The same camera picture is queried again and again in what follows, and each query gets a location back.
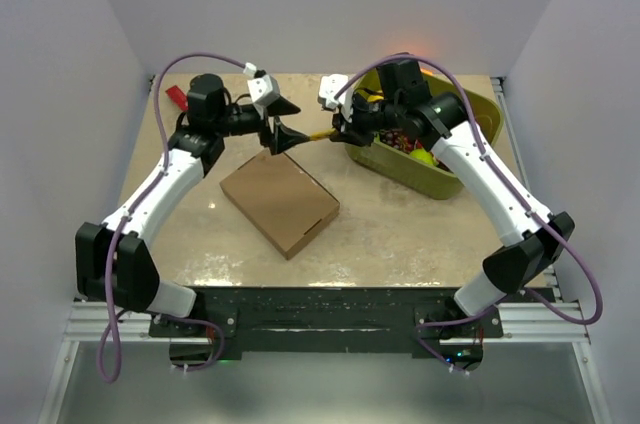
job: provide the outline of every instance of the yellow fruit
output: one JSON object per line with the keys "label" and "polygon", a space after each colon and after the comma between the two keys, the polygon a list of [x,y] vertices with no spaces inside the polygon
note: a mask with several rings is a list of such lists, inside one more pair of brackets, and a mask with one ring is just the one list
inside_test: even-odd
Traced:
{"label": "yellow fruit", "polygon": [[382,100],[382,96],[379,96],[377,94],[371,94],[367,96],[367,102],[369,104],[373,104],[374,102],[381,101],[381,100]]}
{"label": "yellow fruit", "polygon": [[433,155],[430,152],[425,151],[424,149],[415,149],[411,151],[409,156],[413,157],[422,162],[426,162],[427,164],[431,164],[432,166],[436,165],[436,161],[433,158]]}

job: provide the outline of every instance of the metal frame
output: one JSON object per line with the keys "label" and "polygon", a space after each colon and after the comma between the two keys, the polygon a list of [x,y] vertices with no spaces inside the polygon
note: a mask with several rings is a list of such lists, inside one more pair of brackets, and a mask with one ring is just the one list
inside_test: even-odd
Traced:
{"label": "metal frame", "polygon": [[[522,165],[517,141],[513,133],[501,79],[493,78],[493,90],[496,100],[505,116],[506,130],[516,157],[516,163],[523,184],[529,183]],[[544,272],[547,285],[553,289],[556,300],[561,301],[560,288],[555,270],[549,267]],[[580,306],[577,303],[562,303],[557,306],[564,312],[579,317]],[[594,421],[597,424],[610,424],[611,415],[604,389],[593,364],[591,346],[586,328],[563,321],[541,304],[506,303],[498,306],[504,336],[499,339],[485,339],[486,343],[524,344],[524,343],[569,343],[573,345],[576,361],[591,406]],[[147,314],[129,313],[120,325],[122,342],[169,342],[169,343],[206,343],[206,338],[151,338],[149,325],[151,317]],[[97,342],[107,325],[105,304],[76,302],[73,304],[63,342],[58,353],[47,396],[41,411],[39,424],[58,422],[64,396],[69,384],[71,372],[81,342]],[[468,344],[470,339],[450,339],[442,345]]]}

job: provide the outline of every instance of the table surface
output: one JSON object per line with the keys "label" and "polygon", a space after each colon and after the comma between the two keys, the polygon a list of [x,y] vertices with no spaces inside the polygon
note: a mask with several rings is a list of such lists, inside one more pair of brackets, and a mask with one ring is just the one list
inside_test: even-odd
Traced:
{"label": "table surface", "polygon": [[[186,90],[193,74],[170,74],[160,109],[170,133],[179,109],[164,93]],[[276,75],[281,92],[302,108],[284,122],[306,133],[330,127],[316,102],[320,75]],[[247,92],[242,75],[223,75],[235,98]],[[486,76],[459,76],[462,85],[495,100]],[[340,214],[287,261],[222,194],[220,181],[260,152],[256,136],[228,138],[226,150],[165,222],[152,246],[162,278],[200,286],[460,286],[500,247],[493,227],[463,190],[436,201],[351,161],[342,144],[320,141],[289,154],[341,203]],[[517,172],[507,133],[496,152]],[[161,145],[149,100],[123,187],[121,201],[158,162]],[[544,285],[536,280],[536,285]]]}

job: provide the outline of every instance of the cable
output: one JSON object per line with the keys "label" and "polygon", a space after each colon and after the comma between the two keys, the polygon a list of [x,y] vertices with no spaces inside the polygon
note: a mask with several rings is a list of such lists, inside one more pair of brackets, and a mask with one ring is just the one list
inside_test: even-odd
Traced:
{"label": "cable", "polygon": [[384,94],[382,93],[382,91],[374,91],[373,89],[369,89],[368,87],[358,87],[355,92],[358,91],[364,91],[367,94],[369,94],[370,96],[380,96],[383,97]]}
{"label": "cable", "polygon": [[227,89],[226,87],[223,87],[222,92],[227,98],[227,105],[230,106],[231,104],[234,104],[233,99],[231,98],[231,93],[229,92],[229,89]]}
{"label": "cable", "polygon": [[214,330],[211,327],[207,327],[205,331],[205,335],[207,336],[207,339],[209,339],[209,344],[211,344],[211,347],[213,347],[216,342],[216,333],[213,331]]}
{"label": "cable", "polygon": [[[453,87],[455,87],[456,91],[458,91],[458,94],[460,95],[460,98],[462,99],[462,104],[464,105],[464,108],[465,108],[465,110],[467,112],[467,116],[468,116],[469,121],[471,123],[471,132],[473,133],[473,139],[475,140],[476,145],[478,146],[478,150],[480,151],[480,154],[484,155],[485,152],[486,152],[486,148],[485,148],[485,145],[484,145],[480,130],[478,129],[478,126],[474,125],[475,122],[476,122],[476,119],[475,119],[475,115],[473,113],[473,109],[471,108],[471,103],[469,102],[469,98],[467,97],[467,93],[464,91],[464,89],[462,88],[462,86],[460,85],[460,83],[458,82],[458,80],[455,78],[455,76],[453,74],[451,74],[449,71],[447,71],[444,67],[440,66],[439,64],[436,64],[435,62],[431,61],[430,59],[427,59],[426,57],[414,56],[413,54],[409,54],[409,53],[396,54],[396,55],[384,57],[384,58],[374,62],[373,64],[371,64],[369,67],[367,67],[367,68],[363,69],[362,71],[356,73],[336,93],[335,98],[337,99],[338,97],[340,97],[347,89],[349,89],[349,87],[351,87],[354,83],[356,83],[359,79],[361,79],[365,74],[367,74],[368,72],[372,71],[376,67],[378,67],[378,66],[380,66],[382,64],[387,64],[389,62],[403,60],[403,59],[414,59],[414,60],[416,60],[418,62],[426,64],[427,66],[432,67],[433,69],[435,69],[437,71],[440,71],[447,79],[449,79],[449,81],[451,81],[451,84],[453,84]],[[600,317],[602,317],[602,310],[603,310],[603,307],[604,307],[603,306],[603,302],[602,302],[602,292],[600,290],[600,286],[598,285],[598,282],[596,281],[595,276],[593,275],[593,272],[591,271],[591,269],[589,269],[589,266],[585,262],[584,258],[578,253],[578,251],[573,247],[572,244],[567,242],[566,239],[564,239],[560,234],[558,234],[549,224],[547,224],[544,221],[544,219],[542,219],[536,212],[533,211],[533,209],[531,208],[531,206],[529,205],[529,203],[527,202],[525,197],[522,196],[518,192],[518,190],[511,183],[511,181],[509,181],[507,176],[505,176],[502,173],[502,171],[496,165],[496,163],[493,162],[493,159],[491,158],[490,155],[486,155],[484,157],[484,159],[487,162],[487,165],[491,168],[491,170],[494,172],[494,174],[498,177],[498,179],[500,179],[500,181],[509,190],[509,192],[513,195],[513,197],[515,197],[515,199],[524,208],[525,212],[530,214],[531,217],[533,218],[533,220],[538,225],[540,225],[540,227],[542,227],[545,231],[547,231],[549,233],[549,235],[551,235],[564,249],[566,249],[567,252],[571,255],[571,257],[573,257],[573,259],[578,263],[578,266],[580,266],[580,269],[582,269],[582,272],[584,273],[584,275],[586,276],[587,280],[589,281],[589,284],[591,285],[591,289],[593,290],[593,294],[595,296],[596,308],[595,308],[595,310],[593,312],[593,316],[591,316],[590,318],[588,318],[588,319],[576,319],[574,317],[569,316],[568,314],[565,314],[564,312],[560,311],[559,309],[557,309],[555,306],[553,306],[553,304],[551,304],[551,302],[546,300],[544,297],[542,297],[536,291],[533,291],[531,289],[527,289],[526,292],[530,296],[532,296],[533,298],[535,298],[536,300],[541,302],[547,309],[549,309],[555,315],[561,317],[562,319],[564,319],[567,322],[571,322],[572,324],[579,324],[579,325],[583,325],[583,326],[588,326],[588,325],[591,325],[591,324],[594,324],[595,322],[597,322],[600,319]]]}
{"label": "cable", "polygon": [[211,367],[217,362],[217,360],[220,358],[220,356],[224,351],[224,332],[222,332],[222,329],[218,325],[214,324],[213,322],[203,321],[200,319],[189,319],[186,317],[174,317],[174,316],[166,316],[166,317],[168,320],[174,321],[174,322],[181,322],[183,324],[192,324],[197,326],[205,326],[209,329],[212,329],[215,332],[215,335],[218,336],[218,341],[219,341],[218,350],[214,352],[214,350],[211,349],[211,354],[209,355],[209,359],[207,359],[204,363],[198,364],[196,366],[189,366],[187,364],[184,364],[184,365],[177,365],[176,367],[184,369],[186,372],[193,372],[193,371],[201,371],[202,369]]}
{"label": "cable", "polygon": [[238,104],[240,102],[240,99],[246,99],[246,98],[251,99],[251,94],[240,94],[238,97],[236,97],[236,100],[233,101],[233,103]]}
{"label": "cable", "polygon": [[[471,317],[465,317],[464,319],[456,319],[454,321],[442,321],[442,322],[425,322],[423,324],[418,324],[416,326],[416,328],[415,328],[415,331],[418,332],[421,329],[428,329],[430,327],[449,327],[449,326],[462,326],[464,324],[469,324],[471,322],[477,321],[478,319],[482,319],[484,316],[489,314],[494,309],[494,307],[495,306],[489,306],[484,311],[482,311],[480,314],[477,314],[477,315],[471,316]],[[440,354],[433,347],[431,347],[429,344],[424,342],[420,337],[418,337],[418,342],[433,357],[435,357],[437,360],[442,362],[445,366],[449,366],[449,372],[458,371],[458,372],[463,372],[466,375],[469,374],[468,371],[466,371],[465,369],[461,368],[460,366],[456,366],[453,362],[447,361],[442,354]]]}
{"label": "cable", "polygon": [[184,118],[186,115],[187,115],[186,112],[181,112],[178,115],[178,118],[176,119],[176,131],[182,129],[182,122],[184,121]]}
{"label": "cable", "polygon": [[[109,384],[115,382],[116,379],[118,379],[120,370],[122,368],[122,343],[120,342],[120,333],[118,332],[118,316],[116,315],[115,303],[113,300],[112,275],[114,255],[118,246],[118,240],[120,239],[120,235],[122,234],[122,230],[124,229],[126,223],[129,221],[131,214],[135,212],[142,201],[144,201],[146,197],[156,188],[158,183],[166,174],[167,169],[169,168],[169,143],[167,141],[167,131],[164,128],[164,125],[162,123],[162,116],[160,115],[160,84],[162,83],[162,79],[164,79],[164,76],[167,74],[169,69],[171,69],[178,62],[184,61],[185,59],[190,59],[192,57],[206,57],[210,59],[217,59],[219,61],[227,62],[233,66],[239,67],[240,69],[245,68],[245,65],[243,63],[230,57],[222,56],[213,52],[192,52],[190,54],[185,54],[183,56],[175,58],[157,76],[155,87],[153,89],[153,113],[156,118],[158,131],[160,132],[160,141],[162,142],[162,170],[158,172],[158,175],[153,179],[153,181],[151,181],[149,186],[144,189],[131,203],[131,206],[129,206],[129,208],[126,210],[126,212],[122,216],[122,219],[116,226],[116,229],[113,231],[113,236],[111,237],[111,241],[109,242],[107,261],[104,269],[104,291],[105,301],[107,302],[107,314],[109,315],[109,323],[107,324],[107,328],[103,333],[104,339],[100,340],[100,345],[98,346],[97,367],[98,372],[102,376],[102,379]],[[115,362],[112,374],[108,374],[104,369],[104,348],[106,346],[107,336],[109,335],[109,333],[111,333],[112,335],[113,345],[115,346]]]}

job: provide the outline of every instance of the yellow bin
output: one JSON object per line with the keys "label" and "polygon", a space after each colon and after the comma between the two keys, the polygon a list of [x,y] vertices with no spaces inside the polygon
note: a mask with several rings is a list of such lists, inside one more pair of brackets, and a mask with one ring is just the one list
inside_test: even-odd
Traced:
{"label": "yellow bin", "polygon": [[[456,93],[453,84],[444,80],[446,78],[433,76],[427,71],[423,71],[423,76],[429,84],[432,95],[436,96],[447,91]],[[377,72],[374,70],[365,75],[356,89],[359,87],[381,91]],[[504,123],[502,111],[495,102],[466,89],[465,91],[482,133],[493,145]],[[345,144],[345,146],[349,157],[358,164],[401,182],[433,199],[449,199],[462,190],[462,183],[451,172],[409,157],[408,154],[383,144],[377,136],[370,147],[357,147],[350,144]]]}

